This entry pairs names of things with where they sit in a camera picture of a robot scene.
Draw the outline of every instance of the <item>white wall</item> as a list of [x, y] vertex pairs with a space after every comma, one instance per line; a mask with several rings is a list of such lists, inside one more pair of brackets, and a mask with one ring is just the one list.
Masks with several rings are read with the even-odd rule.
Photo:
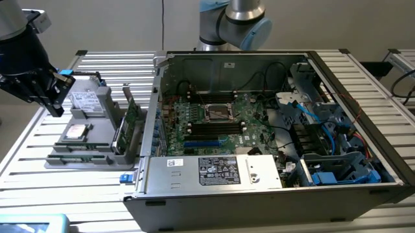
[[[380, 60], [388, 48], [414, 48], [415, 0], [263, 0], [274, 30], [263, 49], [348, 48]], [[190, 50], [199, 38], [199, 0], [165, 0], [166, 49]], [[19, 0], [53, 20], [41, 35], [63, 68], [78, 50], [161, 50], [162, 0]]]

